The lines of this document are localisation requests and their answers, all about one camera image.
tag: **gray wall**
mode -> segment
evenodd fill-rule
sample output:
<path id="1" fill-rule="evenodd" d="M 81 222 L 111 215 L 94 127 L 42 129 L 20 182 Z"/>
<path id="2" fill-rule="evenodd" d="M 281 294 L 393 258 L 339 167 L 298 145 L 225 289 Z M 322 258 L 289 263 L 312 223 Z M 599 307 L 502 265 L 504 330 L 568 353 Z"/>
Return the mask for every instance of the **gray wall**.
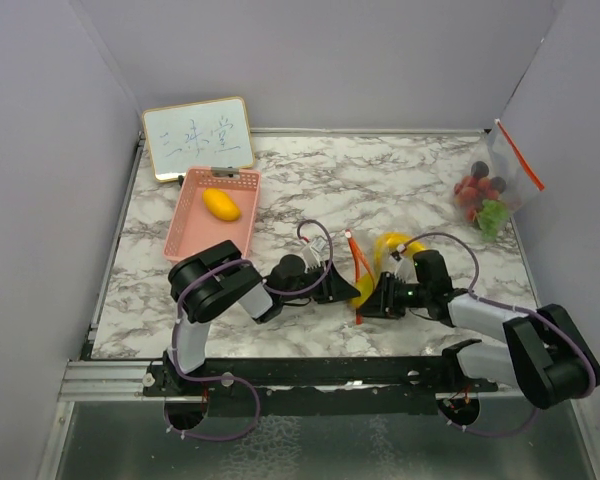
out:
<path id="1" fill-rule="evenodd" d="M 34 478 L 138 120 L 64 0 L 0 1 L 0 479 Z"/>
<path id="2" fill-rule="evenodd" d="M 255 127 L 427 129 L 490 127 L 561 3 L 72 1 L 142 109 L 242 95 Z"/>
<path id="3" fill-rule="evenodd" d="M 567 0 L 503 122 L 547 185 L 516 215 L 541 300 L 600 360 L 600 0 Z"/>

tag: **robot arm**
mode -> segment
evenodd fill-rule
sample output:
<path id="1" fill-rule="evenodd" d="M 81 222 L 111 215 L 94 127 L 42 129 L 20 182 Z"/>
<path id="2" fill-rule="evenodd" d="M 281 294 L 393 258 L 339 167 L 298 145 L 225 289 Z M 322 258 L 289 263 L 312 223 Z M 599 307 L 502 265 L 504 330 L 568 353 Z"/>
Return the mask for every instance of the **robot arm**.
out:
<path id="1" fill-rule="evenodd" d="M 464 289 L 453 288 L 442 255 L 426 250 L 413 256 L 418 283 L 388 272 L 359 308 L 364 316 L 396 318 L 409 308 L 426 308 L 431 319 L 449 327 L 480 332 L 504 344 L 479 340 L 447 349 L 469 378 L 488 378 L 519 387 L 536 407 L 546 409 L 587 390 L 589 375 L 572 346 L 531 315 L 489 305 Z M 600 385 L 600 365 L 567 311 L 559 305 L 537 310 L 565 333 L 591 364 Z"/>
<path id="2" fill-rule="evenodd" d="M 177 352 L 168 351 L 171 360 L 177 353 L 184 373 L 201 366 L 205 361 L 209 322 L 234 303 L 239 303 L 256 323 L 265 323 L 277 316 L 288 300 L 312 298 L 317 303 L 330 303 L 359 296 L 358 290 L 342 279 L 333 265 L 325 275 L 327 267 L 319 259 L 311 261 L 306 252 L 303 256 L 305 260 L 296 255 L 284 256 L 266 278 L 269 290 L 299 292 L 298 295 L 282 296 L 267 291 L 265 279 L 248 262 L 226 268 L 188 291 L 181 302 L 187 318 L 178 320 L 181 325 Z M 169 273 L 173 299 L 178 301 L 181 293 L 202 275 L 240 258 L 240 251 L 226 241 L 180 262 Z M 413 260 L 417 283 L 405 283 L 392 273 L 383 272 L 358 313 L 366 317 L 399 318 L 407 309 L 426 308 L 432 320 L 474 330 L 502 342 L 502 346 L 493 346 L 470 340 L 445 349 L 443 356 L 451 356 L 465 377 L 488 378 L 519 387 L 539 408 L 576 398 L 587 390 L 589 375 L 573 347 L 533 316 L 487 305 L 466 290 L 453 288 L 444 259 L 436 250 L 419 252 Z M 324 279 L 316 284 L 322 275 Z M 566 310 L 549 305 L 538 313 L 584 353 L 599 385 L 600 365 Z"/>

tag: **marble surface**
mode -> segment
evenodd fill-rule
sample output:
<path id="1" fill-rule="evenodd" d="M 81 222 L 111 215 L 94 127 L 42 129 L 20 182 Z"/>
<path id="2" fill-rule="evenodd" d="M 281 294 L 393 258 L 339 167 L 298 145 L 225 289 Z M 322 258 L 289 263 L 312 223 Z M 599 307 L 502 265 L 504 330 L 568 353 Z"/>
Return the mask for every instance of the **marble surface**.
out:
<path id="1" fill-rule="evenodd" d="M 368 254 L 372 239 L 385 231 L 445 231 L 475 249 L 481 270 L 479 294 L 534 306 L 512 229 L 497 243 L 484 243 L 476 230 L 462 223 L 450 201 L 453 184 L 481 142 L 478 136 L 255 137 L 255 168 L 262 172 L 262 186 L 249 258 L 268 273 L 282 255 L 299 251 L 296 224 L 315 218 L 334 236 L 335 265 L 352 280 L 345 228 L 354 231 Z M 145 151 L 93 358 L 154 358 L 167 346 L 175 304 L 167 282 L 170 264 L 162 249 L 178 192 L 176 183 L 155 181 Z M 307 227 L 306 233 L 317 233 L 313 228 Z M 425 243 L 445 256 L 456 286 L 469 283 L 472 263 L 461 247 L 446 239 Z M 233 306 L 213 322 L 207 356 L 433 355 L 467 338 L 482 337 L 411 314 L 400 320 L 365 319 L 356 326 L 354 312 L 343 303 L 287 308 L 265 325 L 256 325 Z"/>

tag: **pink basket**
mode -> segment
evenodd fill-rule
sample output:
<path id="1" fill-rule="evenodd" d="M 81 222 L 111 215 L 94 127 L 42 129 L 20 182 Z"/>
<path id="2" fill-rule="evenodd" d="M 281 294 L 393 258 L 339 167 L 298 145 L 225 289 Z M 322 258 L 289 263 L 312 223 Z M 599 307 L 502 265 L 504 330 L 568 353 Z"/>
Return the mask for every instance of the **pink basket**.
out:
<path id="1" fill-rule="evenodd" d="M 202 192 L 218 188 L 226 192 L 242 215 L 225 222 L 211 214 L 202 201 Z M 260 195 L 260 172 L 253 170 L 190 168 L 182 184 L 176 211 L 171 220 L 164 256 L 172 263 L 231 240 L 246 257 L 253 233 Z"/>

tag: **mango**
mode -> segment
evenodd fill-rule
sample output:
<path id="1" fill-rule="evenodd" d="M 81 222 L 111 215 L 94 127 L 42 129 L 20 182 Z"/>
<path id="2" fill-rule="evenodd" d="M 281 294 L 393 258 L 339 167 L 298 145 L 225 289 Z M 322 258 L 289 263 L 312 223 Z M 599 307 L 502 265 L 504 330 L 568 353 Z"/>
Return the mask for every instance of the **mango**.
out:
<path id="1" fill-rule="evenodd" d="M 211 214 L 225 222 L 235 222 L 242 213 L 231 197 L 217 188 L 202 192 L 202 201 Z"/>

